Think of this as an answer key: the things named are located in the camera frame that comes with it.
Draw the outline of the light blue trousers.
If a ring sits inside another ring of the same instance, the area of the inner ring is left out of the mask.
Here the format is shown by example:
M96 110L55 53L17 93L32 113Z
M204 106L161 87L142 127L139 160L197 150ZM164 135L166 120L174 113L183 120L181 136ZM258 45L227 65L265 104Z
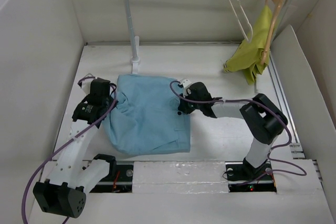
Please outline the light blue trousers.
M123 74L117 104L103 120L112 146L131 156L188 153L190 116L179 114L181 88L173 78Z

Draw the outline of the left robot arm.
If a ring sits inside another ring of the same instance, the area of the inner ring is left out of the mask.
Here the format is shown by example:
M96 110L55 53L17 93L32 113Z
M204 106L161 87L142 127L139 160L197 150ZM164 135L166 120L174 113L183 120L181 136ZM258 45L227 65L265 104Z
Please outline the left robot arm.
M33 194L43 212L78 218L87 195L103 178L112 180L117 167L103 159L94 159L87 168L82 161L102 121L117 103L117 86L109 80L87 76L78 82L85 97L76 106L67 142L55 151L54 168L43 182L37 182Z

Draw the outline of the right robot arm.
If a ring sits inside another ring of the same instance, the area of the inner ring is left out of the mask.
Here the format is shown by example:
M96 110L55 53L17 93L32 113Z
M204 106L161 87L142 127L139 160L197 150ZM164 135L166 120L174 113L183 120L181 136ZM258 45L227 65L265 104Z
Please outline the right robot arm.
M172 81L170 88L180 100L180 113L191 114L199 110L209 118L244 120L254 139L243 159L242 174L245 180L254 179L261 174L275 140L288 124L284 114L266 95L259 93L251 100L214 98L204 83L192 83L188 79Z

